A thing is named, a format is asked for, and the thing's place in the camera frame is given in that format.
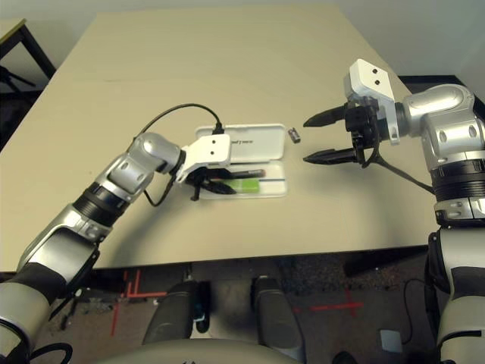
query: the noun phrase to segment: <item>beige tabletop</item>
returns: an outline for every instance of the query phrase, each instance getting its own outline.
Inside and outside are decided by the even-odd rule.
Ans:
[[[26,20],[21,17],[17,19],[0,19],[0,44],[22,27],[25,22]]]
[[[282,123],[288,195],[191,202],[174,188],[154,209],[143,197],[101,245],[98,268],[278,256],[425,244],[437,226],[433,197],[380,166],[318,166],[311,152],[350,147],[343,123],[303,129],[342,105],[356,58],[390,72],[396,99],[408,90],[332,5],[191,8],[100,14],[0,154],[0,270],[88,187],[148,120],[184,102],[213,108],[225,124]],[[178,111],[153,128],[181,146],[212,125]],[[429,183],[419,140],[384,143],[390,163]],[[160,193],[166,176],[149,187]]]

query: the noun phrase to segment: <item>white box lid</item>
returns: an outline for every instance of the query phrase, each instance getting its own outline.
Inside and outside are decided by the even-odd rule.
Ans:
[[[197,138],[211,135],[214,126],[196,129]],[[231,163],[269,162],[281,159],[286,128],[282,124],[225,125],[230,136]]]

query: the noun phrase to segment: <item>black metal frame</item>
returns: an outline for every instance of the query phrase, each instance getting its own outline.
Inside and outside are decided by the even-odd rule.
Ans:
[[[30,53],[34,61],[36,61],[47,78],[51,79],[56,71],[55,67],[42,48],[40,48],[39,43],[35,40],[25,24],[0,44],[0,59],[7,55],[20,42]]]

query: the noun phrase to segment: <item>cable connector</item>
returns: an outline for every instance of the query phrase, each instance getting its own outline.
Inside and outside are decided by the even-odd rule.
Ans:
[[[212,131],[212,135],[224,134],[224,128],[220,121],[216,122],[215,128]]]

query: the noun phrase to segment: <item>gray object on floor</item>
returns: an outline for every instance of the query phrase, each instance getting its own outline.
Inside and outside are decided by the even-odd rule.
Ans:
[[[382,350],[391,353],[402,353],[401,334],[394,330],[380,330]]]

